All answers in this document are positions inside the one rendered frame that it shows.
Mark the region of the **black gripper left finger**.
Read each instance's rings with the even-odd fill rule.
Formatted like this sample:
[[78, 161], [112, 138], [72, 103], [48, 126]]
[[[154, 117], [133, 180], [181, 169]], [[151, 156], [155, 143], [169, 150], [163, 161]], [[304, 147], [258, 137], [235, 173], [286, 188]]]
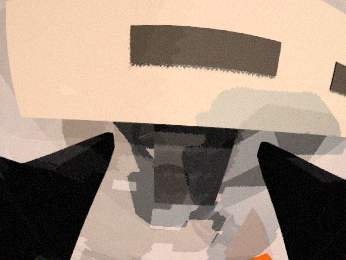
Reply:
[[0, 157], [0, 195], [51, 260], [71, 260], [113, 150], [114, 135], [105, 133], [29, 162]]

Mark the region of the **black two-prong plug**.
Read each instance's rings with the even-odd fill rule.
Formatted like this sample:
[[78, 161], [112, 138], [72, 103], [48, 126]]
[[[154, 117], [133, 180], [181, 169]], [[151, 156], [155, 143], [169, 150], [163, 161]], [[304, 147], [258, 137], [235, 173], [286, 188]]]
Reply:
[[238, 129], [154, 123], [154, 203], [213, 206]]

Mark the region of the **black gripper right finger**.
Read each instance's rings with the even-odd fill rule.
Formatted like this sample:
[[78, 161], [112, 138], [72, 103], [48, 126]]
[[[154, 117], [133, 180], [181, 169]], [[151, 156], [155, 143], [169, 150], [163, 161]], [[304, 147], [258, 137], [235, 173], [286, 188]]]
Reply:
[[287, 258], [317, 260], [346, 227], [346, 179], [269, 142], [257, 157]]

